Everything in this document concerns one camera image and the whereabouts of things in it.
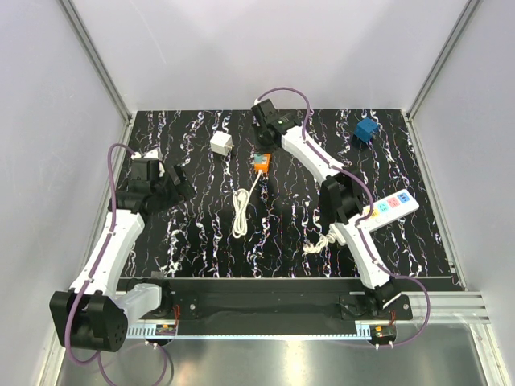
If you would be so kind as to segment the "white cube adapter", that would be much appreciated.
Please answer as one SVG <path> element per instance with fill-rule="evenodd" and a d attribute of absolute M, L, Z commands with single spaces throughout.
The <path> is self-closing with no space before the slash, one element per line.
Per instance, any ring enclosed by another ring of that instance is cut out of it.
<path fill-rule="evenodd" d="M 212 152 L 222 156 L 227 156 L 233 149 L 233 139 L 228 133 L 216 131 L 210 140 Z"/>

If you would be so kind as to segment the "orange power strip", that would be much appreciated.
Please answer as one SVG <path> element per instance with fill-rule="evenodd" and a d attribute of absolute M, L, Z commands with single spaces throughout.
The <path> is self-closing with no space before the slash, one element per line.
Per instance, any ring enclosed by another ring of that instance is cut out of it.
<path fill-rule="evenodd" d="M 253 159 L 254 171 L 266 174 L 270 168 L 271 154 L 255 154 Z"/>

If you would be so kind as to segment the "blue cube adapter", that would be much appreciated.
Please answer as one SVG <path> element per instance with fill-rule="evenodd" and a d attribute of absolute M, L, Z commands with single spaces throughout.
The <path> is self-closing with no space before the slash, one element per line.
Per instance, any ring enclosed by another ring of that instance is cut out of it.
<path fill-rule="evenodd" d="M 368 145 L 379 133 L 379 124 L 371 118 L 359 121 L 354 129 L 353 142 L 355 145 Z"/>

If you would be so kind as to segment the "white power strip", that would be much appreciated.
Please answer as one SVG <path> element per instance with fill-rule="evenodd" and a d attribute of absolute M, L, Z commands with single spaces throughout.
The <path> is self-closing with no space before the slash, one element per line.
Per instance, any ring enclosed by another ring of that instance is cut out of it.
<path fill-rule="evenodd" d="M 374 232 L 418 209 L 419 204 L 416 199 L 407 189 L 402 189 L 374 202 L 372 215 L 362 220 L 359 225 L 368 232 Z M 368 215 L 368 213 L 369 206 L 365 206 L 361 213 L 358 213 L 349 220 L 348 224 L 355 224 L 360 218 Z M 346 241 L 342 231 L 336 226 L 337 224 L 338 223 L 329 225 L 329 231 L 325 237 L 327 237 L 329 244 L 337 242 L 339 245 L 343 246 L 346 244 Z"/>

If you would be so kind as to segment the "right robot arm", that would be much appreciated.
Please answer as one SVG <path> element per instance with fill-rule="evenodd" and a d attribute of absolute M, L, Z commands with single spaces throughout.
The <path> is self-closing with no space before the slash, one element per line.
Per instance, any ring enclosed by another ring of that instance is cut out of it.
<path fill-rule="evenodd" d="M 256 100 L 251 111 L 258 148 L 266 152 L 285 150 L 319 184 L 318 207 L 324 231 L 350 250 L 365 292 L 365 312 L 373 318 L 386 317 L 393 311 L 400 290 L 365 228 L 365 221 L 373 214 L 370 191 L 356 174 L 345 170 L 316 143 L 297 118 L 280 113 L 271 100 Z"/>

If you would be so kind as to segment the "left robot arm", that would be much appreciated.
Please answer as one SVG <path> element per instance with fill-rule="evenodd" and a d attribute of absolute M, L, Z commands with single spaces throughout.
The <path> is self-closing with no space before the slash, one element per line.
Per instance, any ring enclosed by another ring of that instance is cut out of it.
<path fill-rule="evenodd" d="M 158 158 L 132 161 L 130 177 L 114 192 L 102 234 L 86 266 L 66 291 L 49 302 L 60 344 L 116 352 L 130 325 L 146 314 L 165 318 L 174 299 L 155 283 L 137 284 L 122 296 L 117 284 L 130 251 L 148 220 L 193 199 L 196 190 L 180 165 L 168 169 Z"/>

